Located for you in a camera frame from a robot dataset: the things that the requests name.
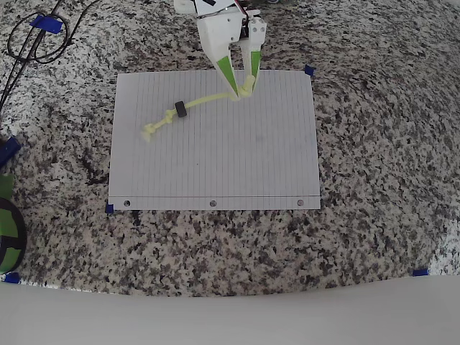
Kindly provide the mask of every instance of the speckled granite surface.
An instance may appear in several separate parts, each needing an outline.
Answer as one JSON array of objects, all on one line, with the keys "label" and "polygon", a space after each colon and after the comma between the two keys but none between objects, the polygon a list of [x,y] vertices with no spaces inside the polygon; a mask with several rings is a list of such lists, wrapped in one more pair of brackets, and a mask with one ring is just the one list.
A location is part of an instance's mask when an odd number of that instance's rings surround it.
[{"label": "speckled granite surface", "polygon": [[[75,24],[81,1],[60,13]],[[0,47],[18,16],[0,5]],[[430,266],[459,274],[460,10],[433,1],[266,6],[263,68],[317,67],[322,209],[106,215],[116,74],[211,68],[190,17],[108,1],[59,62],[30,65],[2,114],[24,145],[14,202],[23,283],[143,295],[246,295],[350,285]],[[12,66],[3,57],[0,78]]]}]

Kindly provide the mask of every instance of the notebook paper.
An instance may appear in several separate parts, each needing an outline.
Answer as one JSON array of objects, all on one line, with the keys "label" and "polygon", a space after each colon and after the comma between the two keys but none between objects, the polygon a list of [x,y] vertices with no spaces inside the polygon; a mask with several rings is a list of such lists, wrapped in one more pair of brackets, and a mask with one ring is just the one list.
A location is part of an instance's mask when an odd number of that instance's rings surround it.
[{"label": "notebook paper", "polygon": [[[240,83],[244,72],[237,71]],[[226,92],[215,70],[119,74],[109,178],[115,210],[320,208],[310,76],[261,70],[250,98],[188,109],[143,140],[178,101]]]}]

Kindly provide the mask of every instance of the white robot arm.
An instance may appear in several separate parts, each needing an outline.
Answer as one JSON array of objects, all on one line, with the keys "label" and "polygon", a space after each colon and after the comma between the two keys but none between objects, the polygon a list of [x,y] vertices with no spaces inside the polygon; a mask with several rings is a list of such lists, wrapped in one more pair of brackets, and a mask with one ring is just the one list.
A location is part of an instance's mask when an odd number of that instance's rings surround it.
[{"label": "white robot arm", "polygon": [[174,0],[180,14],[196,14],[203,51],[228,86],[232,98],[240,98],[229,45],[239,43],[246,75],[259,76],[260,50],[265,42],[267,23],[260,10],[246,11],[238,0]]}]

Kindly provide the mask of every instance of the yellow rope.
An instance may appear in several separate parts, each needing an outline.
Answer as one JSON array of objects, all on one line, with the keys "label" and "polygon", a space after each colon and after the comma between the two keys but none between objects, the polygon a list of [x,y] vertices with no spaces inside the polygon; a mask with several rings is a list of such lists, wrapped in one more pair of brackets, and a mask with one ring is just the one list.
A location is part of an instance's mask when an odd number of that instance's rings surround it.
[{"label": "yellow rope", "polygon": [[[248,75],[244,81],[243,86],[238,86],[239,95],[243,98],[250,97],[252,95],[252,86],[254,85],[255,81],[256,78],[253,75]],[[221,98],[230,98],[232,101],[236,101],[233,95],[229,92],[216,93],[215,95],[201,97],[194,101],[188,102],[185,104],[185,108],[189,109],[193,106],[197,106],[206,102],[216,101]],[[146,124],[142,130],[142,137],[149,142],[152,134],[154,134],[155,131],[157,131],[157,129],[159,129],[161,126],[172,123],[177,113],[178,111],[176,109],[168,109],[163,120],[155,124]]]}]

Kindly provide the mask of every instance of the blue tape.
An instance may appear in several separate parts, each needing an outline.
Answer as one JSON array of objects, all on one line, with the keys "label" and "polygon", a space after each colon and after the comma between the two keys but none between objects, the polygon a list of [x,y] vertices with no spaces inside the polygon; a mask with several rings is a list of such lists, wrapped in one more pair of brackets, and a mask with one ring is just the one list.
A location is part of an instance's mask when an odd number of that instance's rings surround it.
[{"label": "blue tape", "polygon": [[19,145],[15,137],[9,138],[6,144],[0,147],[0,168],[3,167],[20,148],[21,145]]},{"label": "blue tape", "polygon": [[6,275],[4,282],[9,282],[10,284],[19,284],[20,280],[21,277],[19,276],[19,273],[14,272]]},{"label": "blue tape", "polygon": [[38,16],[34,19],[31,26],[36,27],[38,29],[43,29],[44,31],[51,32],[52,34],[58,34],[60,30],[63,28],[63,23],[51,18],[51,17],[43,17]]},{"label": "blue tape", "polygon": [[430,275],[430,271],[428,268],[423,268],[422,270],[413,270],[412,276],[413,277],[421,277],[422,275]]},{"label": "blue tape", "polygon": [[309,65],[305,65],[305,74],[308,74],[310,77],[313,77],[315,75],[315,69],[314,67],[311,67]]},{"label": "blue tape", "polygon": [[106,213],[107,214],[112,214],[114,212],[114,205],[110,204],[110,203],[107,203],[106,204]]}]

